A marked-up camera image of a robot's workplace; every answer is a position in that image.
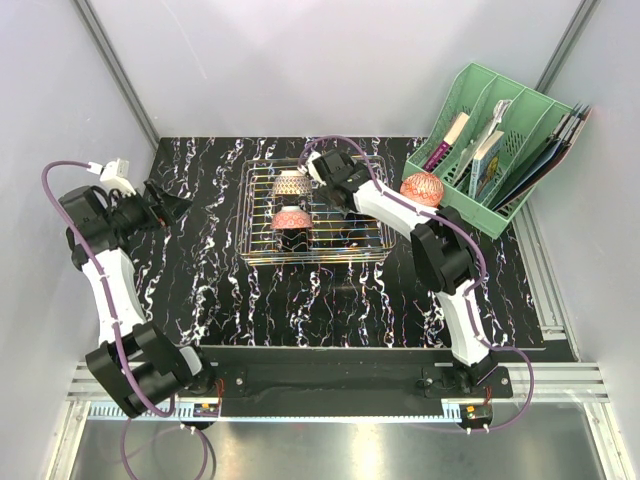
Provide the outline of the metal wire dish rack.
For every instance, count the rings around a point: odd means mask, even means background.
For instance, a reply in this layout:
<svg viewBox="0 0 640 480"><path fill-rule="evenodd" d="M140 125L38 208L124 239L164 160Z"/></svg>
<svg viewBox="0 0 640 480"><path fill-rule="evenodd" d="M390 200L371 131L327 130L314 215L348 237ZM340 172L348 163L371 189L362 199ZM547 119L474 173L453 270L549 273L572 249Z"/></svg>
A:
<svg viewBox="0 0 640 480"><path fill-rule="evenodd" d="M247 264L377 262L396 244L390 227L366 215L342 212L325 202L311 180L286 190L283 181L297 172L297 160L249 160L242 166L235 246ZM297 235L276 230L282 208L299 207L311 226Z"/></svg>

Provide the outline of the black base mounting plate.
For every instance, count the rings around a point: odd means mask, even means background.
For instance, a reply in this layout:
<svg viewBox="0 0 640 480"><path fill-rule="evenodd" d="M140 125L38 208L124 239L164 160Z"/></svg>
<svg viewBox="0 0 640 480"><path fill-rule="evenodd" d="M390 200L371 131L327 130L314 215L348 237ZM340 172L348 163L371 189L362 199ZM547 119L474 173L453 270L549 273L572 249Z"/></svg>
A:
<svg viewBox="0 0 640 480"><path fill-rule="evenodd" d="M477 385L447 349L206 346L225 421L447 421L456 403L510 400L508 370Z"/></svg>

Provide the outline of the blue yellow cover book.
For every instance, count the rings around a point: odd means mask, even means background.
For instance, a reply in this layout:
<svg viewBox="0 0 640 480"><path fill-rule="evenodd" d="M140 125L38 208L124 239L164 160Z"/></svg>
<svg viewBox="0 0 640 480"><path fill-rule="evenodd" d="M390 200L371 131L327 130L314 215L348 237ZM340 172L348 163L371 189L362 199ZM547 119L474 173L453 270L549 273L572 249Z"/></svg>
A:
<svg viewBox="0 0 640 480"><path fill-rule="evenodd" d="M474 153L468 196L478 203L484 199L487 186L493 181L498 168L499 152L503 141L504 132L496 130Z"/></svg>

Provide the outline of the pink floral pattern bowl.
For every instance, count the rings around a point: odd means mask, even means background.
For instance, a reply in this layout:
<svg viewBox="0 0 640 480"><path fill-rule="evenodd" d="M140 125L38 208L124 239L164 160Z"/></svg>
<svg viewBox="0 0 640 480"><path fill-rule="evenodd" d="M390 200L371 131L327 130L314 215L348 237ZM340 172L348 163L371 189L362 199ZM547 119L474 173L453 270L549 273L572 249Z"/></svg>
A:
<svg viewBox="0 0 640 480"><path fill-rule="evenodd" d="M299 206L283 206L271 222L273 230L311 229L312 226L311 216Z"/></svg>

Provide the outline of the purple spine book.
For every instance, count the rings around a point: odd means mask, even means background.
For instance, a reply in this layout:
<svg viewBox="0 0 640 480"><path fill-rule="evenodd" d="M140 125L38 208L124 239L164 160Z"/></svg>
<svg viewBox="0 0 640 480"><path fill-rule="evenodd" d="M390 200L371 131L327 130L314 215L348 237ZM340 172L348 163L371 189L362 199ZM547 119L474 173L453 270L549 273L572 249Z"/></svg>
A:
<svg viewBox="0 0 640 480"><path fill-rule="evenodd" d="M423 169L425 171L431 172L440 163L445 154L451 149L451 147L459 138L469 119L470 115L465 112L460 112L457 114L457 116L452 121L448 131L445 133L443 139L441 140L440 144L428 157L427 161L423 165Z"/></svg>

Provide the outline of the dark folders stack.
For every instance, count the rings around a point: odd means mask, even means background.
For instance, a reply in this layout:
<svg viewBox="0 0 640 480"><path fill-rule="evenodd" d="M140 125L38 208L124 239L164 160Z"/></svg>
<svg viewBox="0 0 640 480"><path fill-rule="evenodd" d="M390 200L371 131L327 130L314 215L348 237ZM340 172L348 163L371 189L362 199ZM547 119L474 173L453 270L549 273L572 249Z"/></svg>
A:
<svg viewBox="0 0 640 480"><path fill-rule="evenodd" d="M545 175L547 167L559 160L572 145L590 111L590 105L577 104L569 113L564 114L547 138L510 174L488 208L497 212L534 186Z"/></svg>

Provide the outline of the white crumpled paper item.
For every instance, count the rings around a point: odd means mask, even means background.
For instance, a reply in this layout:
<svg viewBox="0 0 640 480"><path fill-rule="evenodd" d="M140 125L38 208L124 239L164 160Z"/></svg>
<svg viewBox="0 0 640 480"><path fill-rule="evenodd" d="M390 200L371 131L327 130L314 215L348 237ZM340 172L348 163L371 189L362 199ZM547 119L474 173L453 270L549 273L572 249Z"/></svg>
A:
<svg viewBox="0 0 640 480"><path fill-rule="evenodd" d="M488 120L487 124L485 125L485 129L483 132L484 139L487 139L488 137L490 137L494 133L494 131L498 128L498 126L502 122L503 117L506 114L509 107L511 106L511 104L512 104L511 99L502 99L497 102L497 104L493 109L491 118Z"/></svg>

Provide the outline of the black marble pattern mat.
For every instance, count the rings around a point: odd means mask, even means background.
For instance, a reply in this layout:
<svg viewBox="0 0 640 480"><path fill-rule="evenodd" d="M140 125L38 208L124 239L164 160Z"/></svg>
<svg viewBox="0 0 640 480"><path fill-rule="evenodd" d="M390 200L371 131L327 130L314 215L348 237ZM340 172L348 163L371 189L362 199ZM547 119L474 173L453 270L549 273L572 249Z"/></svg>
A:
<svg viewBox="0 0 640 480"><path fill-rule="evenodd" d="M236 249L243 164L297 157L294 137L165 138L149 178L193 205L140 234L132 261L142 310L175 343L446 348L442 309L418 282L409 243L377 263L250 266Z"/></svg>

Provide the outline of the red patterned ceramic bowl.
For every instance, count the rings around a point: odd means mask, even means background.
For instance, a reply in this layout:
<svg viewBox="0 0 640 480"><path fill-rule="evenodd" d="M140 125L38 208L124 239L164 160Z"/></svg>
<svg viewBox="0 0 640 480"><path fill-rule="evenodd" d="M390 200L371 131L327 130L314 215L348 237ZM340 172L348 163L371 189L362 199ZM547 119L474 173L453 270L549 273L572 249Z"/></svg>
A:
<svg viewBox="0 0 640 480"><path fill-rule="evenodd" d="M272 186L275 196L302 196L310 194L311 191L311 179L298 170L281 171Z"/></svg>

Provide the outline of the green plastic file organizer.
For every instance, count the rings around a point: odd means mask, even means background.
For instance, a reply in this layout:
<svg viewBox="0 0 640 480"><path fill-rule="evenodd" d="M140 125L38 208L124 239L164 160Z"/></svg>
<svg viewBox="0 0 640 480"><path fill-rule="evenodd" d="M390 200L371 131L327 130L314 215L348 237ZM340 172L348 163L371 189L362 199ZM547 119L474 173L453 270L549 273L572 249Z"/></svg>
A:
<svg viewBox="0 0 640 480"><path fill-rule="evenodd" d="M477 63L454 79L427 140L403 175L429 172L451 206L496 239L536 184L567 155L590 114Z"/></svg>

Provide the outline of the blue zigzag pattern bowl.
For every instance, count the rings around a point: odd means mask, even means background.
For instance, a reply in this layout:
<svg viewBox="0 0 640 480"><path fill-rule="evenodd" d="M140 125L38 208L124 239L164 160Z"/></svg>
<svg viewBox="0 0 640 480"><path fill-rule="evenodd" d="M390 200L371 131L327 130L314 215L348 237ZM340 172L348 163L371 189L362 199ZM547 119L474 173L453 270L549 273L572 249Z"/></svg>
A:
<svg viewBox="0 0 640 480"><path fill-rule="evenodd" d="M401 184L400 194L427 207L438 207L444 197L444 184L434 174L418 172Z"/></svg>

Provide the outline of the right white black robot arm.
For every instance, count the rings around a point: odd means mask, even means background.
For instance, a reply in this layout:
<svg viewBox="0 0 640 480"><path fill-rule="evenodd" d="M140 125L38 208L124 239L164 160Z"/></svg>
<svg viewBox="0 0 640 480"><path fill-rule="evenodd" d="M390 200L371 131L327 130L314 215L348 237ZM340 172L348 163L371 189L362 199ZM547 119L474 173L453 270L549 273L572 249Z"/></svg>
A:
<svg viewBox="0 0 640 480"><path fill-rule="evenodd" d="M385 185L367 160L358 162L337 150L313 153L300 168L320 185L327 203L369 216L410 241L417 278L436 295L444 313L455 387L466 396L480 394L497 363L475 297L485 267L458 212L449 207L439 211L408 199Z"/></svg>

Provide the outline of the aluminium rail frame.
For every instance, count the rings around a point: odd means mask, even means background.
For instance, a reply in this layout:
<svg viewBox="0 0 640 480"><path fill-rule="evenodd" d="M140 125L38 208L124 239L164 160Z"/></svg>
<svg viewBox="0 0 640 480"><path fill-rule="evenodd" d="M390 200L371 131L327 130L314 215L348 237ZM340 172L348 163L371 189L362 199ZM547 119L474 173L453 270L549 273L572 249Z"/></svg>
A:
<svg viewBox="0 0 640 480"><path fill-rule="evenodd" d="M416 391L435 380L447 366L416 364L253 364L219 369L226 398L243 398L269 387L305 390L400 390ZM490 380L509 387L517 402L533 393L535 402L605 403L609 395L599 368L593 363L502 363Z"/></svg>

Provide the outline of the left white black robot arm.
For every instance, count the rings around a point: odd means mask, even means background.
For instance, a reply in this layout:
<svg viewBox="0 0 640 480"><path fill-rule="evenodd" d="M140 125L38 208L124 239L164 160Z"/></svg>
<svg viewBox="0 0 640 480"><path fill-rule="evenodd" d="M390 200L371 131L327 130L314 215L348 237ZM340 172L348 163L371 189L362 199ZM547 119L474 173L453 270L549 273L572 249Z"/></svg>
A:
<svg viewBox="0 0 640 480"><path fill-rule="evenodd" d="M194 344L180 347L147 320L138 299L130 239L182 220L192 203L154 182L146 194L78 187L58 200L70 221L74 266L89 280L100 320L99 345L85 357L90 373L130 418L161 415L161 402L182 390L196 396L215 386L216 372Z"/></svg>

